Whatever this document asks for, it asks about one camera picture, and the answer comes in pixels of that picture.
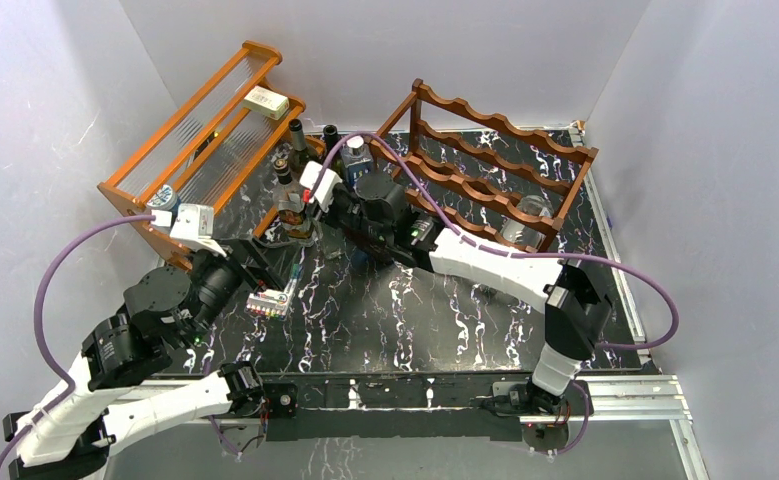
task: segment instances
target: glass bottle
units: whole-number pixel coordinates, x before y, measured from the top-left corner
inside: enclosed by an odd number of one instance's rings
[[[551,211],[553,210],[551,202],[539,195],[525,196],[519,201],[516,208],[528,215],[542,217],[550,217]],[[526,227],[512,218],[507,219],[507,221],[504,222],[504,226],[501,227],[501,236],[508,242],[533,248],[538,248],[539,244],[542,243],[542,240],[545,238],[545,235],[542,232],[537,232],[530,227]]]
[[[304,136],[304,126],[297,118],[289,122],[289,133],[292,135],[292,151],[289,152],[287,161],[289,162],[289,168],[291,169],[294,177],[300,178],[301,172],[306,168],[309,162],[319,162],[318,152],[310,144],[307,143],[307,139]]]
[[[328,153],[330,153],[330,149],[336,146],[336,144],[339,143],[339,140],[341,140],[342,137],[339,136],[339,130],[336,128],[336,125],[325,125],[323,133],[324,133],[324,146],[325,146],[324,155],[327,155]],[[333,158],[333,162],[330,163],[330,168],[333,169],[333,171],[336,172],[337,175],[339,175],[339,178],[344,178],[342,175],[345,173],[345,169],[342,166],[341,150]]]
[[[352,189],[360,177],[371,171],[374,159],[362,137],[351,137],[345,143],[342,149],[342,165],[345,169],[342,181]]]
[[[292,178],[286,159],[274,161],[274,172],[278,184],[274,187],[272,198],[277,207],[277,218],[289,238],[310,247],[315,244],[318,234],[312,219],[306,214],[304,188]]]

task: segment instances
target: wine bottle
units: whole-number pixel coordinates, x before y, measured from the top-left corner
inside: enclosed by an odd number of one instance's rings
[[[301,177],[301,172],[306,168],[309,162],[321,162],[318,158],[318,152],[307,143],[304,136],[304,126],[297,118],[289,122],[289,132],[292,134],[292,151],[286,159],[289,164],[291,174],[295,178]]]
[[[327,159],[326,155],[330,153],[330,150],[336,146],[337,143],[339,143],[339,140],[341,140],[342,137],[339,136],[339,130],[336,128],[336,125],[325,125],[324,126],[324,148],[326,149],[324,151],[325,160]],[[339,178],[343,178],[342,175],[345,173],[345,167],[342,164],[342,151],[339,150],[336,153],[336,156],[333,157],[333,162],[330,163],[330,168],[333,169],[334,172],[336,172],[337,175],[339,175]]]
[[[274,187],[272,199],[277,207],[277,218],[289,238],[304,246],[312,246],[317,234],[312,219],[306,214],[304,187],[292,179],[289,162],[284,158],[274,161],[274,173],[277,174],[278,183]]]

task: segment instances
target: colorful connector board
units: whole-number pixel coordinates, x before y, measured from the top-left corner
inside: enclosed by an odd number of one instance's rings
[[[247,303],[248,311],[269,318],[284,318],[289,313],[289,306],[292,304],[292,298],[294,298],[298,280],[301,278],[301,272],[300,265],[292,265],[289,282],[282,292],[280,290],[268,289],[264,292],[250,294]]]

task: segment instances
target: orange wooden shelf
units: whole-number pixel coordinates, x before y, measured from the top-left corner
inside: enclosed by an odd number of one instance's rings
[[[266,79],[282,60],[274,48],[245,42],[98,189],[125,216],[144,212],[147,201],[165,184],[171,185],[182,201],[210,205],[218,214],[288,135],[289,121],[306,109],[303,100],[274,89]],[[289,109],[279,120],[241,105],[257,85],[289,97]],[[275,214],[272,209],[264,223],[271,223]],[[183,245],[150,225],[134,227],[163,259],[189,268],[189,251]]]

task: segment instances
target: wire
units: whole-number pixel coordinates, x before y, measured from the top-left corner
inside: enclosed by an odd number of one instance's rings
[[[265,435],[257,435],[256,437],[254,437],[254,438],[252,438],[252,439],[248,440],[248,443],[246,443],[246,444],[245,444],[245,446],[244,446],[244,447],[242,447],[242,449],[241,449],[241,450],[239,450],[239,453],[245,453],[245,450],[247,450],[247,449],[248,449],[248,447],[250,446],[250,444],[251,444],[251,443],[253,443],[253,441],[254,441],[254,440],[259,440],[260,438],[265,438]]]
[[[574,440],[569,442],[569,444],[563,447],[561,450],[554,450],[555,455],[567,453],[569,450],[576,447],[578,442],[581,441],[583,435],[586,433],[586,427],[589,426],[589,395],[586,394],[586,390],[584,390],[583,387],[581,387],[577,382],[572,381],[571,386],[576,388],[583,397],[583,423],[580,424],[580,430],[577,432],[577,436],[575,436]]]
[[[625,343],[607,343],[607,342],[599,342],[596,346],[599,348],[616,348],[620,350],[642,350],[642,349],[648,349],[648,348],[654,348],[658,347],[671,339],[675,333],[678,330],[678,325],[680,324],[680,315],[678,313],[678,307],[675,305],[675,302],[672,300],[671,295],[659,284],[656,280],[652,279],[648,275],[645,275],[644,273],[640,272],[639,270],[634,269],[633,267],[629,267],[627,265],[624,265],[622,263],[616,262],[614,260],[610,260],[608,258],[604,257],[598,257],[595,255],[586,255],[583,253],[548,253],[548,252],[536,252],[536,253],[528,253],[528,252],[515,252],[515,251],[509,251],[509,250],[502,250],[498,248],[492,248],[488,245],[478,245],[478,243],[473,239],[463,234],[463,231],[451,223],[451,221],[448,219],[448,216],[445,215],[445,212],[442,210],[442,207],[440,207],[435,200],[433,200],[433,197],[430,196],[430,193],[428,193],[427,189],[424,188],[424,186],[421,184],[421,182],[416,178],[415,175],[413,175],[413,172],[410,170],[410,167],[407,166],[406,162],[403,158],[401,158],[395,151],[392,149],[392,147],[389,146],[389,144],[386,143],[382,138],[379,136],[371,133],[371,132],[353,132],[349,133],[348,135],[345,135],[342,137],[341,140],[339,140],[339,143],[333,146],[333,148],[330,149],[329,152],[327,152],[327,157],[324,159],[324,163],[321,166],[321,171],[318,172],[318,178],[315,180],[314,185],[321,185],[321,179],[324,177],[324,172],[327,170],[327,167],[330,165],[330,162],[333,161],[333,157],[339,152],[339,149],[342,148],[342,145],[345,144],[345,142],[352,137],[355,136],[366,136],[373,138],[377,143],[382,145],[386,151],[388,151],[392,157],[394,157],[395,162],[404,170],[404,173],[407,174],[407,176],[410,178],[410,180],[415,185],[416,189],[418,189],[419,192],[424,196],[424,198],[427,200],[427,203],[429,203],[433,209],[436,211],[436,214],[439,216],[439,219],[442,220],[442,222],[451,229],[454,234],[456,234],[460,239],[472,247],[476,247],[479,250],[482,250],[487,253],[491,253],[493,255],[498,255],[501,257],[510,257],[510,258],[562,258],[566,260],[584,260],[589,262],[596,262],[600,263],[602,265],[606,265],[608,267],[612,267],[618,270],[621,270],[629,275],[633,275],[634,277],[642,280],[643,282],[647,283],[651,288],[653,288],[658,294],[660,294],[661,297],[663,297],[663,300],[665,300],[666,305],[669,307],[669,311],[672,314],[672,321],[671,325],[669,326],[669,331],[665,333],[662,337],[643,344],[639,345],[631,345],[631,344],[625,344]],[[315,189],[311,189],[309,191],[309,195],[307,196],[307,203],[312,199],[314,196]]]
[[[65,390],[63,390],[53,400],[47,402],[47,404],[45,404],[41,410],[37,411],[33,415],[33,419],[29,424],[24,425],[18,429],[18,431],[15,433],[15,436],[12,437],[12,440],[6,444],[6,446],[3,448],[3,451],[0,452],[0,469],[3,467],[3,462],[6,460],[6,457],[9,455],[9,453],[12,452],[21,439],[24,438],[24,436],[30,433],[30,431],[33,429],[33,425],[35,425],[36,422],[41,420],[47,413],[53,410],[54,407],[59,405],[60,402],[71,395],[71,393],[73,393],[74,389],[77,387],[71,375],[69,375],[68,372],[66,372],[65,369],[59,365],[59,362],[57,362],[50,353],[50,349],[47,346],[47,340],[44,333],[45,296],[47,295],[47,287],[50,285],[50,281],[53,279],[53,275],[56,273],[56,270],[59,269],[59,265],[61,265],[62,262],[68,257],[68,255],[70,255],[74,249],[79,247],[80,244],[104,230],[116,227],[118,225],[123,225],[125,223],[152,222],[155,219],[156,217],[153,215],[133,215],[130,217],[116,218],[114,220],[97,225],[78,235],[77,238],[66,245],[65,248],[59,252],[56,258],[53,259],[50,265],[48,265],[47,270],[42,276],[42,281],[39,283],[39,288],[36,291],[36,300],[33,304],[33,331],[36,336],[36,345],[39,347],[39,353],[42,355],[45,363],[47,363],[47,366],[50,367],[50,369],[53,370],[53,372],[65,382],[66,386]]]
[[[204,362],[203,366],[203,375],[206,377],[209,375],[209,371],[212,367],[212,359],[208,359],[206,362]],[[231,442],[225,435],[224,432],[221,431],[221,427],[218,425],[218,422],[215,420],[215,417],[210,415],[206,417],[207,420],[209,420],[209,425],[212,427],[212,429],[215,431],[215,435],[218,437],[218,441],[221,442],[221,445],[224,447],[225,450],[232,453],[233,455],[236,455],[238,458],[242,452],[239,451],[239,447],[233,445],[233,442]]]

